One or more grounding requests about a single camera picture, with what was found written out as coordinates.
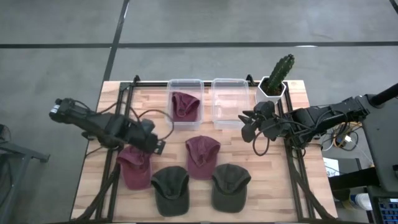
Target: baseball cap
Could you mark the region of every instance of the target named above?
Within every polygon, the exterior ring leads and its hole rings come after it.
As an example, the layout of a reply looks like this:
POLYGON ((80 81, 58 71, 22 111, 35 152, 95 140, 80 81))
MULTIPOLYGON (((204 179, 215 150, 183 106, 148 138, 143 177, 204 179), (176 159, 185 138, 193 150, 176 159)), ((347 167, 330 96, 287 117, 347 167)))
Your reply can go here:
POLYGON ((216 168, 220 143, 208 136, 197 136, 185 142, 188 150, 187 169, 194 179, 208 180, 216 168))
POLYGON ((142 190, 150 187, 150 155, 134 146, 125 147, 119 153, 116 162, 121 166, 122 178, 128 189, 142 190))
POLYGON ((223 164, 216 167, 213 175, 211 204, 220 212, 240 212, 246 203, 249 172, 240 166, 223 164))
POLYGON ((163 168, 152 176, 156 207, 162 216, 173 217, 188 212, 188 181, 187 171, 180 166, 163 168))
POLYGON ((173 121, 192 122, 197 120, 200 100, 186 93, 173 92, 173 121))

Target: maroon cap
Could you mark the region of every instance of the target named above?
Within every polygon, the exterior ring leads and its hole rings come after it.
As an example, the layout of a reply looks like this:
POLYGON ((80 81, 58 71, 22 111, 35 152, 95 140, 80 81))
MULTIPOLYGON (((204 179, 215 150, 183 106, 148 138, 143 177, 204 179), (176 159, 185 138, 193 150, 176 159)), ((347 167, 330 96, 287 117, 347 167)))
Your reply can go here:
POLYGON ((173 121, 193 122, 197 120, 200 100, 186 93, 173 92, 173 121))
POLYGON ((208 180, 217 164, 217 153, 220 143, 211 137, 197 136, 185 142, 189 156, 187 169, 194 179, 208 180))
POLYGON ((150 187, 152 168, 150 155, 134 146, 125 147, 116 158, 121 166, 122 177, 130 190, 142 190, 150 187))

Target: cactus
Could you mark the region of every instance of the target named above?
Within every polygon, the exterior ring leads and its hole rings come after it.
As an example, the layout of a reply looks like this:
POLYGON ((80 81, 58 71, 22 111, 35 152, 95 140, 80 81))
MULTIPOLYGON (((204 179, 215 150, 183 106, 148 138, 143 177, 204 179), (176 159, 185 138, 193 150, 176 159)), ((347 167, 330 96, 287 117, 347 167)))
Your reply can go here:
POLYGON ((280 95, 280 84, 285 79, 286 75, 290 72, 294 64, 294 56, 289 54, 279 60, 276 63, 274 70, 271 73, 271 76, 266 81, 265 85, 265 93, 269 96, 277 96, 280 95))

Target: gray floor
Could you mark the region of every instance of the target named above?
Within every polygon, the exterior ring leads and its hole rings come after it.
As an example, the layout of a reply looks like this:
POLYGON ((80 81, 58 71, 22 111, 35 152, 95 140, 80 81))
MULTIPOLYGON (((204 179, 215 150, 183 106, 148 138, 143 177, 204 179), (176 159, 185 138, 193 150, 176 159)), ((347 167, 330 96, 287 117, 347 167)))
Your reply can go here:
MULTIPOLYGON (((122 3, 1 0, 0 44, 111 43, 122 3)), ((388 0, 131 0, 120 42, 392 41, 397 22, 388 0)), ((289 53, 296 64, 288 79, 305 80, 312 105, 398 82, 398 47, 119 49, 110 79, 260 78, 289 53)), ((87 142, 48 112, 64 97, 94 108, 108 56, 109 49, 0 49, 0 123, 14 142, 51 154, 48 164, 31 163, 13 223, 69 219, 87 142)), ((331 149, 325 157, 358 157, 367 167, 359 133, 353 152, 331 149)), ((339 216, 366 221, 342 210, 339 216)))

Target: white pot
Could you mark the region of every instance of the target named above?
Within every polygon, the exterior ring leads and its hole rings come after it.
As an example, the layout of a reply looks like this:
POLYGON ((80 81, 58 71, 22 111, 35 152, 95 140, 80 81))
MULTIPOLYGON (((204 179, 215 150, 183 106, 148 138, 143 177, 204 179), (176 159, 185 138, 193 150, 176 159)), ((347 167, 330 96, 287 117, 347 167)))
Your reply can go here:
POLYGON ((268 96, 266 93, 263 92, 263 90, 260 88, 261 83, 265 82, 269 77, 263 77, 261 79, 261 82, 257 86, 256 90, 256 103, 259 102, 267 102, 267 101, 272 101, 274 104, 278 103, 278 100, 282 98, 282 96, 285 93, 286 90, 286 85, 282 82, 282 93, 280 93, 279 96, 268 96))

